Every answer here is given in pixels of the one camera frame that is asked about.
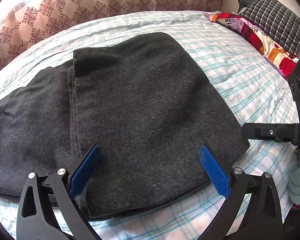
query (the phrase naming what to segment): black and white plaid pillow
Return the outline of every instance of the black and white plaid pillow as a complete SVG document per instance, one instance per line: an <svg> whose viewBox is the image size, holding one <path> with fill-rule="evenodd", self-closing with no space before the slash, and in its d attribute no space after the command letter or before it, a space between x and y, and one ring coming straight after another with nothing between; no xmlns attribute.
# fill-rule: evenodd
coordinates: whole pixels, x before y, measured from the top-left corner
<svg viewBox="0 0 300 240"><path fill-rule="evenodd" d="M257 25L287 52L300 47L300 18L277 0L254 0L240 15Z"/></svg>

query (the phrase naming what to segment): folded blanket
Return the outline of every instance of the folded blanket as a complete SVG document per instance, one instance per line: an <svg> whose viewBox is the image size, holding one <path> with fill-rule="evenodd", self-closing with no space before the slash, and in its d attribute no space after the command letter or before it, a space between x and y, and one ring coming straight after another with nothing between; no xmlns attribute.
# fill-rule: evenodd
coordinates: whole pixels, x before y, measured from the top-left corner
<svg viewBox="0 0 300 240"><path fill-rule="evenodd" d="M72 63L39 72L1 100L0 192L20 195L29 172L67 168L94 143L101 162L76 199L89 220L148 210L204 186L203 144L227 164L249 147L204 72L164 33L75 50Z"/></svg>

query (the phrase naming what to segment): blue gripper pad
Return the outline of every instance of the blue gripper pad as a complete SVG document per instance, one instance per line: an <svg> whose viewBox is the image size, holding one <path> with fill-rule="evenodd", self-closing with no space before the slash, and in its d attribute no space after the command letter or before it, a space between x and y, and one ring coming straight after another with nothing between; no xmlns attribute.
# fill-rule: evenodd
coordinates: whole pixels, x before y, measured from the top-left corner
<svg viewBox="0 0 300 240"><path fill-rule="evenodd" d="M86 155L80 166L76 169L69 183L69 196L74 199L82 193L84 187L87 185L94 169L100 161L100 148L94 146Z"/></svg>
<svg viewBox="0 0 300 240"><path fill-rule="evenodd" d="M228 198L231 193L230 178L205 145L200 149L199 158L218 194Z"/></svg>

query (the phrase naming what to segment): curtain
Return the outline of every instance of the curtain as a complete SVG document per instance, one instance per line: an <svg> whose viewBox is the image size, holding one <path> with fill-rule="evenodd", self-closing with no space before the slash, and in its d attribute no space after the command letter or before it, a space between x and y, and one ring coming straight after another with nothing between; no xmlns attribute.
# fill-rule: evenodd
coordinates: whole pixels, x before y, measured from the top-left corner
<svg viewBox="0 0 300 240"><path fill-rule="evenodd" d="M154 10L219 10L222 0L23 0L0 19L0 70L33 44L90 20Z"/></svg>

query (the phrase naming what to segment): bed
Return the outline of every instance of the bed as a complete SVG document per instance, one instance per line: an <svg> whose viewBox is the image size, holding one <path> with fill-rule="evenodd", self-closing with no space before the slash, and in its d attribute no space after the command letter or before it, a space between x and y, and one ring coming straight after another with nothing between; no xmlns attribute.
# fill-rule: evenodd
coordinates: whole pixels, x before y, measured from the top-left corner
<svg viewBox="0 0 300 240"><path fill-rule="evenodd" d="M46 38L27 49L0 71L0 99L26 86L42 69L73 58L82 47L112 46L139 34L163 32L172 36L205 72L238 122L298 122L296 105L282 75L239 34L210 22L200 11L138 12L85 22ZM250 140L250 148L235 166L246 173L274 177L284 221L292 202L287 192L290 143ZM103 239L196 239L218 212L224 197L209 185L169 206L132 217L91 222ZM230 233L247 208L246 195ZM0 196L0 221L16 238L18 203ZM69 229L55 208L58 223Z"/></svg>

